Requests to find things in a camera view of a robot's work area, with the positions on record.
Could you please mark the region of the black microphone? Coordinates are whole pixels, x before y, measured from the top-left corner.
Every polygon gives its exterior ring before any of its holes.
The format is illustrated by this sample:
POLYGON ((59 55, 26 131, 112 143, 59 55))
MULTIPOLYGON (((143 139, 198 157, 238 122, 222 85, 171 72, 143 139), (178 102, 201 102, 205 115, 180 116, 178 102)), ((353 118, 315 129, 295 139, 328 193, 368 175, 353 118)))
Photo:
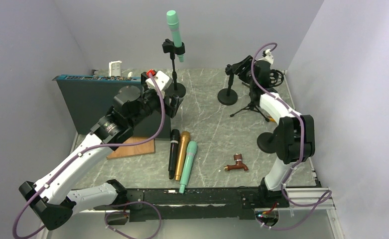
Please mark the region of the black microphone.
POLYGON ((170 154, 168 162, 168 178, 174 179, 176 173, 176 164, 179 151, 180 131, 173 129, 170 135, 170 154))

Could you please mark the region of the black tripod shock-mount stand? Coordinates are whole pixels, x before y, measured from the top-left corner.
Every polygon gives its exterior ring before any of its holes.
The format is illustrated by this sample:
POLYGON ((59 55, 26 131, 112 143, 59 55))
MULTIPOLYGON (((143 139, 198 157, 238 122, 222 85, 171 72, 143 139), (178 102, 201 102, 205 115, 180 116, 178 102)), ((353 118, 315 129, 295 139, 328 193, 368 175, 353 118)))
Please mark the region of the black tripod shock-mount stand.
MULTIPOLYGON (((277 86, 280 86, 283 82, 284 82, 284 79, 285 79, 285 74, 280 71, 280 70, 276 70, 276 69, 272 69, 270 71, 270 82, 271 82, 271 86, 272 87, 277 87, 277 86)), ((238 113, 242 112, 242 111, 250 111, 250 112, 254 112, 254 113, 258 113, 260 114, 264 120, 266 122, 270 122, 269 121, 269 116, 266 116, 260 109, 258 106, 256 106, 253 102, 250 102, 248 103, 245 107, 241 108, 240 110, 230 114, 230 117, 234 117, 235 115, 237 115, 238 113)))

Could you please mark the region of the gold microphone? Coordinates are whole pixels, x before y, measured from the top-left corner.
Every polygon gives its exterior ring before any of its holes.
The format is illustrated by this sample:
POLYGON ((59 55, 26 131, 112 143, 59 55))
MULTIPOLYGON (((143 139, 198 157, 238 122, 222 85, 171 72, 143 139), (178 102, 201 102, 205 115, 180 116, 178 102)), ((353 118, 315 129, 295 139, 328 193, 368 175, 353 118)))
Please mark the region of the gold microphone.
POLYGON ((186 157, 186 150, 190 142, 190 132, 183 131, 180 135, 180 144, 176 163, 175 180, 180 181, 186 157))

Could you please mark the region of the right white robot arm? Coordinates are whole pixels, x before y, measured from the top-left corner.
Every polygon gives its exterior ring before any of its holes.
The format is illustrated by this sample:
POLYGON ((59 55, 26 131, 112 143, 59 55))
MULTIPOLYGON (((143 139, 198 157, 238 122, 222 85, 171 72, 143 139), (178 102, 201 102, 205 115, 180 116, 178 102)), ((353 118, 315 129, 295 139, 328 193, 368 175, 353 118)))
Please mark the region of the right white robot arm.
POLYGON ((254 106, 260 107, 277 123, 273 132, 261 133, 257 145, 263 152, 275 153, 277 158, 271 171, 262 179, 258 202, 271 206, 294 170, 296 162, 304 162, 315 152, 314 120, 290 107, 275 89, 283 82, 283 74, 272 68, 273 57, 255 60, 246 57, 239 63, 229 65, 231 76, 237 76, 249 85, 249 96, 254 106))

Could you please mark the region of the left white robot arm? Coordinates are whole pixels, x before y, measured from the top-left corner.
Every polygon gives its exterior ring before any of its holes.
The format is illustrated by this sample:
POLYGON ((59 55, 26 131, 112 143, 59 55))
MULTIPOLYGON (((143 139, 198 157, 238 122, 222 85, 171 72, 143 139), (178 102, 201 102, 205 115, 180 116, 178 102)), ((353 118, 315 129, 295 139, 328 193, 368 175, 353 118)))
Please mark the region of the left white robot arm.
POLYGON ((155 88, 123 87, 105 116, 91 128, 78 149, 37 182, 24 182, 19 191, 48 230, 65 224, 74 214, 102 205, 120 209, 127 190, 117 180, 92 188, 74 190, 74 185, 99 161, 133 136, 137 124, 154 112, 175 117, 183 99, 158 93, 155 88))

